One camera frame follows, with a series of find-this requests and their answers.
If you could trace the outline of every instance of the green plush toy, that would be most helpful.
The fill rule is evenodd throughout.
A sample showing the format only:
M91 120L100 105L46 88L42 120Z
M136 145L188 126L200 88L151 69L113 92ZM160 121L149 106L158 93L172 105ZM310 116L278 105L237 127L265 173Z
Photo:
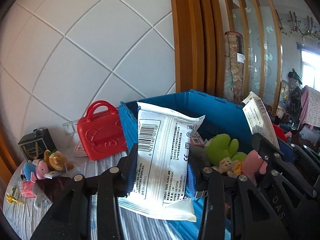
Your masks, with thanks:
M227 134L218 134L210 139L206 151L210 162L219 166L220 161L226 157L230 157L232 161L243 161L247 155L243 152L237 152L238 148L239 141L237 139L231 140Z

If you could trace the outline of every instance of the pink clothing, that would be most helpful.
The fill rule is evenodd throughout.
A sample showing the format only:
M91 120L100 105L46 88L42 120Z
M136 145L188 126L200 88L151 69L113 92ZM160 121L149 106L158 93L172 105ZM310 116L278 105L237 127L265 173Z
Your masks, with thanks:
M308 104L309 104L309 87L304 86L303 89L301 89L301 106L302 110L300 113L299 121L300 124L306 123L307 120L307 114L308 114Z
M320 127L320 92L308 86L301 92L300 124L309 124L311 130L313 126Z

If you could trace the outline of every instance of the wall outlet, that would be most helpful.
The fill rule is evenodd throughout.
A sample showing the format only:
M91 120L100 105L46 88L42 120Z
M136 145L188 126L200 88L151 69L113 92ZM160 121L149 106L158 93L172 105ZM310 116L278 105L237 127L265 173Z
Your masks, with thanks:
M72 121L72 126L73 126L73 129L74 129L74 132L77 133L78 132L78 129L77 129L77 123L78 123L79 120L75 120L75 121Z
M66 122L62 124L62 127L66 134L74 133L75 130L73 128L72 122Z

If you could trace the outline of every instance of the barcode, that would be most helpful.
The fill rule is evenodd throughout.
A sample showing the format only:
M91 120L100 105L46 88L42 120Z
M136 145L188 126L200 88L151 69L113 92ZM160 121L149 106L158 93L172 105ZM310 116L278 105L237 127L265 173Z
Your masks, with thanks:
M260 111L262 114L264 114L264 113L267 112L267 110L266 110L264 104L262 103L261 99L255 98L254 101L256 102L257 106L259 107L259 111Z
M139 139L138 139L138 150L144 152L150 152L152 150L151 143L154 142L152 140L154 138L156 124L141 124L140 131L139 131Z
M195 134L192 136L192 139L193 139L194 143L200 143L199 139L197 138L197 136Z

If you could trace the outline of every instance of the black box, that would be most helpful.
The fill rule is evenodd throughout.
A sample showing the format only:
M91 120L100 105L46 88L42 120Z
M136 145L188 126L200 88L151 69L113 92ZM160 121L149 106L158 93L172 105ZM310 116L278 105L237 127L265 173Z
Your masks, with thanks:
M33 133L23 136L18 145L26 160L43 159L46 150L56 150L48 129L34 129Z

